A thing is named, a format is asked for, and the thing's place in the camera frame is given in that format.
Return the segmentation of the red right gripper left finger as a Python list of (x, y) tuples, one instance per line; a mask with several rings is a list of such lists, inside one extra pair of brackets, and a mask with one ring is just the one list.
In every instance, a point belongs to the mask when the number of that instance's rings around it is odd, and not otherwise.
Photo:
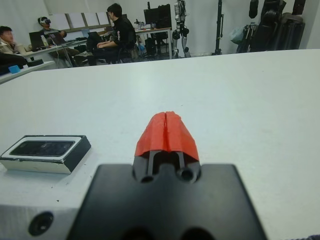
[(133, 173), (138, 182), (155, 175), (155, 156), (165, 150), (165, 112), (155, 114), (136, 144)]

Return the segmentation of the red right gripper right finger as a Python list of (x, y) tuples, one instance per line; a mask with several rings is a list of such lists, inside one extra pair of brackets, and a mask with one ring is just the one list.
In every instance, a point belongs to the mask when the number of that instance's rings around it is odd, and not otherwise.
[(165, 120), (167, 149), (178, 158), (176, 174), (183, 182), (195, 183), (201, 170), (196, 142), (178, 114), (167, 111)]

